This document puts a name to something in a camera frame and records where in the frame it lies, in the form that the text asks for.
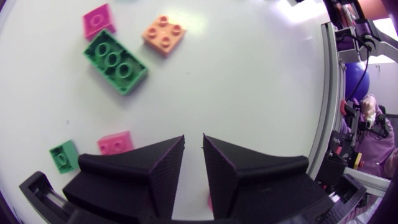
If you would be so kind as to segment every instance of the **purple ball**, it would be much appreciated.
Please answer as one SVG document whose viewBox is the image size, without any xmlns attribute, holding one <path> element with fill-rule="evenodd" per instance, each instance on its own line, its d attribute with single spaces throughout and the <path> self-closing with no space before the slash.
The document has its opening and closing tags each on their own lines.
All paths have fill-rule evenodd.
<svg viewBox="0 0 398 224">
<path fill-rule="evenodd" d="M 360 81 L 365 66 L 361 62 L 347 63 L 346 68 L 347 68 L 346 70 L 346 98 L 347 98 L 350 96 L 350 94 L 352 94 L 356 85 Z M 354 98 L 356 98 L 358 101 L 361 101 L 368 94 L 369 85 L 370 85 L 369 73 L 366 72 L 364 78 L 362 79 L 361 83 L 359 84 L 353 96 L 347 100 L 353 100 Z"/>
</svg>

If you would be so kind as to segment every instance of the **green lego brick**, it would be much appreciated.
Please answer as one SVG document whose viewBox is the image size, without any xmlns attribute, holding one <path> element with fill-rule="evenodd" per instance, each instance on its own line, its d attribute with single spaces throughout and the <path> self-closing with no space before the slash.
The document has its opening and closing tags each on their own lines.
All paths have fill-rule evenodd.
<svg viewBox="0 0 398 224">
<path fill-rule="evenodd" d="M 147 67 L 103 29 L 83 52 L 117 91 L 126 95 L 147 75 Z"/>
<path fill-rule="evenodd" d="M 77 162 L 79 154 L 72 140 L 51 149 L 50 154 L 61 174 L 79 168 Z"/>
</svg>

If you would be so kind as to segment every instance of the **orange duplo brick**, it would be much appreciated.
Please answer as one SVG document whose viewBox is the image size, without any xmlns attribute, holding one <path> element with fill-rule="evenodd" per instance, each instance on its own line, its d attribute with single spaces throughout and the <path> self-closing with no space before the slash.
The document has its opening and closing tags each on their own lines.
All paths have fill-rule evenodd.
<svg viewBox="0 0 398 224">
<path fill-rule="evenodd" d="M 179 24 L 169 23 L 167 16 L 159 16 L 142 34 L 145 43 L 156 49 L 164 57 L 178 45 L 186 30 Z"/>
</svg>

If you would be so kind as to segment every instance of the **pink duplo brick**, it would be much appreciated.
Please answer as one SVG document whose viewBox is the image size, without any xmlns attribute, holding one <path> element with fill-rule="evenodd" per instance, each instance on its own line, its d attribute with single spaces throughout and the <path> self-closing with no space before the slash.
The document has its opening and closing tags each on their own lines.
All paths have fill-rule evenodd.
<svg viewBox="0 0 398 224">
<path fill-rule="evenodd" d="M 129 131 L 104 136 L 98 140 L 97 144 L 102 155 L 120 154 L 133 150 Z"/>
<path fill-rule="evenodd" d="M 92 40 L 102 29 L 107 29 L 111 33 L 116 32 L 108 3 L 85 14 L 83 16 L 83 25 L 87 40 Z"/>
</svg>

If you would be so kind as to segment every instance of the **white table surface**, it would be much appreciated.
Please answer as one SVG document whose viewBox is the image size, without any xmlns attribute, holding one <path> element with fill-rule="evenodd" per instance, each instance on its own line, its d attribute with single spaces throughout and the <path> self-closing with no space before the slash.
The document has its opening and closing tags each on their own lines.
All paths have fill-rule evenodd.
<svg viewBox="0 0 398 224">
<path fill-rule="evenodd" d="M 19 184 L 41 170 L 61 194 L 78 170 L 60 175 L 49 149 L 69 139 L 80 154 L 99 154 L 107 134 L 130 130 L 135 147 L 185 134 L 173 218 L 187 220 L 212 219 L 202 133 L 271 155 L 309 154 L 323 93 L 322 3 L 108 2 L 116 38 L 149 68 L 129 96 L 82 54 L 81 17 L 106 1 L 17 0 L 0 31 L 0 185 L 26 223 L 44 221 Z M 167 59 L 141 39 L 159 14 L 187 29 Z"/>
</svg>

